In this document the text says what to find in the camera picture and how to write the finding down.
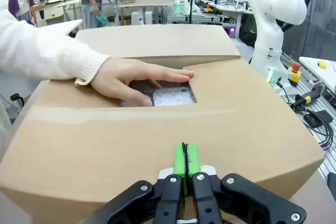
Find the finger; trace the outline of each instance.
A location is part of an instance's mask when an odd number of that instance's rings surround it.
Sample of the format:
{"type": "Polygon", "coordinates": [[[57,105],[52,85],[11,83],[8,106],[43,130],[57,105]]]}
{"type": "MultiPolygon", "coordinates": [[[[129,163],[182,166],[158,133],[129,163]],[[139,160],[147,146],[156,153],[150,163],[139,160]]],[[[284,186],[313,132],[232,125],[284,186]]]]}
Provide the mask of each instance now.
{"type": "Polygon", "coordinates": [[[181,74],[183,76],[189,76],[194,77],[194,71],[191,70],[187,70],[187,69],[174,69],[174,68],[169,68],[170,72],[172,73],[177,73],[177,74],[181,74]]]}
{"type": "Polygon", "coordinates": [[[152,106],[152,101],[149,97],[145,96],[138,90],[131,89],[122,82],[118,82],[117,86],[115,87],[113,97],[127,101],[131,104],[145,107],[152,106]]]}
{"type": "Polygon", "coordinates": [[[158,80],[158,81],[171,81],[171,82],[187,82],[193,76],[192,71],[184,69],[171,69],[154,64],[146,64],[143,68],[143,79],[158,80]]]}
{"type": "Polygon", "coordinates": [[[147,82],[150,84],[150,86],[156,88],[156,89],[161,89],[162,86],[155,80],[148,79],[147,82]]]}

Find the yellow object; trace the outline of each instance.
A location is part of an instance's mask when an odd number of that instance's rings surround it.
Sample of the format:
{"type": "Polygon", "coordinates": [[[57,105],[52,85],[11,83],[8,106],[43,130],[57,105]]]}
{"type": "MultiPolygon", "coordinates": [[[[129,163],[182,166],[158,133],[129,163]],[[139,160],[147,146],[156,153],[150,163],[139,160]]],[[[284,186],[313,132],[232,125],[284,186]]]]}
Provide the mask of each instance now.
{"type": "Polygon", "coordinates": [[[288,73],[290,74],[288,77],[290,84],[296,87],[296,85],[299,83],[299,80],[301,78],[301,71],[295,72],[293,71],[292,67],[289,67],[288,73]]]}
{"type": "Polygon", "coordinates": [[[319,60],[319,62],[317,62],[317,65],[320,68],[326,69],[328,64],[325,61],[323,61],[323,60],[319,60]]]}
{"type": "Polygon", "coordinates": [[[211,8],[205,8],[204,11],[205,11],[206,13],[209,13],[209,12],[212,13],[212,12],[213,12],[213,10],[212,10],[211,8]]]}
{"type": "Polygon", "coordinates": [[[305,97],[305,100],[307,101],[306,104],[311,103],[311,97],[310,96],[305,97]]]}

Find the screw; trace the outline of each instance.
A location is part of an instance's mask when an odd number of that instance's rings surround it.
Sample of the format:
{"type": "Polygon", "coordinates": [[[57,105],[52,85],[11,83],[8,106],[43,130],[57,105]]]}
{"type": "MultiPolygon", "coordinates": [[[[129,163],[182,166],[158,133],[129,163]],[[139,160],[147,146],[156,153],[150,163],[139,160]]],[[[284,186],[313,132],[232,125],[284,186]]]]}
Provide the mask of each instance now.
{"type": "Polygon", "coordinates": [[[204,175],[203,174],[198,174],[196,177],[198,180],[204,180],[204,175]]]}
{"type": "Polygon", "coordinates": [[[146,191],[146,190],[148,189],[148,186],[147,186],[147,185],[143,185],[143,186],[140,187],[140,189],[141,189],[142,191],[146,191]]]}
{"type": "Polygon", "coordinates": [[[228,178],[226,182],[231,185],[235,182],[235,180],[233,178],[228,178]]]}
{"type": "Polygon", "coordinates": [[[294,213],[292,214],[291,219],[293,221],[298,221],[300,219],[300,215],[298,213],[294,213]]]}

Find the white table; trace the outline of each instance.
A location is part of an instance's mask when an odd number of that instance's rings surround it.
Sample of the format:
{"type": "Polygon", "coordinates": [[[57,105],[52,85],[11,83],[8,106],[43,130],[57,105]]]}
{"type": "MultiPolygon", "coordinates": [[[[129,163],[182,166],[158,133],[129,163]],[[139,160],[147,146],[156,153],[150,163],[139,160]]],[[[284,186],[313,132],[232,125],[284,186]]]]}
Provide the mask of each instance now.
{"type": "Polygon", "coordinates": [[[235,39],[239,38],[239,30],[241,26],[241,17],[243,14],[253,14],[252,10],[246,9],[245,7],[238,5],[237,7],[235,5],[232,5],[230,2],[227,2],[227,5],[218,4],[216,5],[215,2],[212,1],[203,1],[204,3],[208,4],[211,7],[215,7],[217,10],[228,13],[229,16],[237,16],[237,22],[236,22],[236,34],[235,39]]]}
{"type": "Polygon", "coordinates": [[[335,93],[336,88],[336,62],[331,60],[323,60],[328,66],[326,69],[320,68],[317,63],[319,60],[316,58],[300,57],[299,61],[307,67],[313,74],[316,75],[325,85],[321,91],[324,94],[325,90],[329,88],[331,92],[335,93]]]}
{"type": "Polygon", "coordinates": [[[174,5],[172,0],[135,0],[133,3],[123,3],[119,5],[119,7],[138,7],[138,15],[139,15],[139,22],[141,24],[146,24],[145,20],[145,12],[147,6],[154,7],[155,12],[155,23],[159,23],[159,6],[165,5],[174,5]]]}
{"type": "Polygon", "coordinates": [[[83,23],[82,19],[72,20],[62,23],[57,23],[49,26],[40,27],[40,30],[47,31],[49,33],[57,35],[68,35],[73,30],[75,30],[80,24],[83,23]]]}
{"type": "MultiPolygon", "coordinates": [[[[114,16],[114,23],[116,26],[119,26],[119,11],[118,11],[118,0],[114,0],[114,2],[112,0],[107,0],[109,2],[109,4],[115,4],[115,16],[114,16]]],[[[63,12],[64,12],[64,21],[66,21],[66,6],[69,6],[68,10],[72,8],[72,11],[74,12],[74,18],[77,19],[77,14],[76,14],[76,4],[80,4],[80,0],[70,0],[70,1],[66,1],[63,3],[60,3],[58,5],[56,5],[55,7],[62,7],[63,8],[63,12]]]]}

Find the laboratory equipment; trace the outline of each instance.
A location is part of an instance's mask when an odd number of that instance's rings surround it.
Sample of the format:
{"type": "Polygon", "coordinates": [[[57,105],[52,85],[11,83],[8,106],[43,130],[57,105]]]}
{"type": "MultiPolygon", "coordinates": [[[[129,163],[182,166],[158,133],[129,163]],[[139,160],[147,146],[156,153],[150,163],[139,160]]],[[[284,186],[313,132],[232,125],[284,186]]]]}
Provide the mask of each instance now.
{"type": "Polygon", "coordinates": [[[251,65],[265,78],[270,71],[275,79],[287,83],[288,71],[280,62],[284,32],[276,19],[300,25],[307,15],[305,0],[249,0],[257,24],[257,40],[251,65]]]}

